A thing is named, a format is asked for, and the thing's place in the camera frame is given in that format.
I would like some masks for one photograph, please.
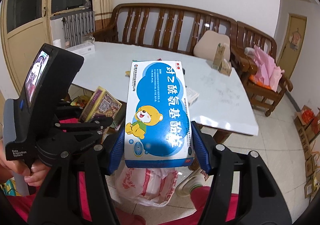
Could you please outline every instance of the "table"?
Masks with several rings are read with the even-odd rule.
[[[191,121],[218,129],[213,138],[223,143],[232,132],[258,135],[258,125],[244,87],[232,68],[230,76],[211,68],[212,61],[160,49],[95,42],[95,52],[84,55],[84,63],[73,84],[95,91],[101,86],[119,101],[127,102],[132,60],[161,58],[181,61],[186,86],[198,92],[189,108]]]

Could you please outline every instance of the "bear face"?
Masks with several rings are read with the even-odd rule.
[[[136,120],[142,121],[147,126],[154,126],[159,121],[163,120],[163,115],[160,114],[155,107],[146,105],[138,108],[135,118]]]

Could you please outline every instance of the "blue gripper pad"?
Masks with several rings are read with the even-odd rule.
[[[198,133],[198,130],[195,127],[195,125],[195,122],[191,122],[193,148],[196,152],[201,169],[203,169],[206,173],[210,173],[211,166],[209,163],[209,152],[207,151],[207,148],[202,142],[201,136]]]
[[[118,134],[119,136],[110,152],[110,162],[107,169],[110,174],[118,169],[124,153],[124,127],[118,132]]]

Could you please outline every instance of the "paper roll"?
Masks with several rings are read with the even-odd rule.
[[[56,39],[56,40],[54,40],[54,41],[53,41],[53,45],[54,45],[55,47],[62,48],[62,47],[61,47],[61,39]]]

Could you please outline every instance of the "blue button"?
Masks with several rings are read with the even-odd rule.
[[[24,105],[24,100],[22,100],[21,102],[20,102],[20,109],[22,110],[22,108],[23,108],[23,105]]]

